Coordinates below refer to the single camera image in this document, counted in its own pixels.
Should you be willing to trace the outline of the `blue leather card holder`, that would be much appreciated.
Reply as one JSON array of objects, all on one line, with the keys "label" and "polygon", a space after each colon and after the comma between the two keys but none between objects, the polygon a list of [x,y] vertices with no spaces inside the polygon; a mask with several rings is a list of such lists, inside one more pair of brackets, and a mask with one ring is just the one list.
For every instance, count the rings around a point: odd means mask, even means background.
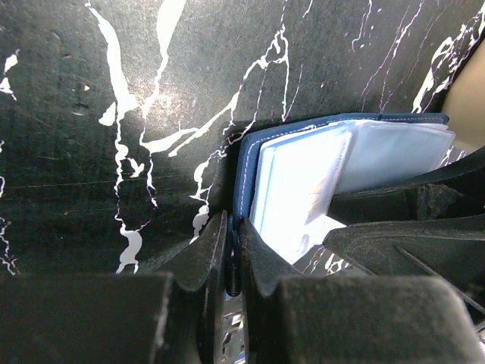
[{"label": "blue leather card holder", "polygon": [[243,220],[289,263],[304,226],[328,216],[336,194],[435,170],[454,139],[444,114],[341,114],[246,135],[228,227],[228,294],[241,291]]}]

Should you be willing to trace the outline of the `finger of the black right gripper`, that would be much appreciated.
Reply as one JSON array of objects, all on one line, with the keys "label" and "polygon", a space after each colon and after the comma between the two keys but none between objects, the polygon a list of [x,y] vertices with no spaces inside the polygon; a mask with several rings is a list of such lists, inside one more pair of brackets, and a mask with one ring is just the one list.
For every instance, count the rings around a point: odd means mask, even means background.
[{"label": "finger of the black right gripper", "polygon": [[484,216],[354,224],[331,231],[324,245],[373,275],[429,275],[447,281],[484,324]]},{"label": "finger of the black right gripper", "polygon": [[446,167],[376,189],[340,193],[328,215],[335,220],[437,220],[484,213],[484,152]]}]

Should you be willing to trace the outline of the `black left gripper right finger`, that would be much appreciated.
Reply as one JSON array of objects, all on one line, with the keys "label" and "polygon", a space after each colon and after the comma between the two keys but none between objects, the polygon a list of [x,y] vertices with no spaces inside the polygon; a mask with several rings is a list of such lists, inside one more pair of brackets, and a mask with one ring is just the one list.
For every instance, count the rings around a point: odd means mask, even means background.
[{"label": "black left gripper right finger", "polygon": [[302,275],[239,227],[249,363],[479,363],[465,305],[432,277]]}]

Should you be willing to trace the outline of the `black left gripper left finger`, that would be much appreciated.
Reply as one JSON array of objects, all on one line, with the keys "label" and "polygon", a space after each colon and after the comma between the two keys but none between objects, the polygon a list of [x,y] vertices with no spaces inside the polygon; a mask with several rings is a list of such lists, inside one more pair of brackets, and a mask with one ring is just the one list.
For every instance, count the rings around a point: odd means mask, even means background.
[{"label": "black left gripper left finger", "polygon": [[1,282],[3,363],[216,363],[227,213],[160,271]]}]

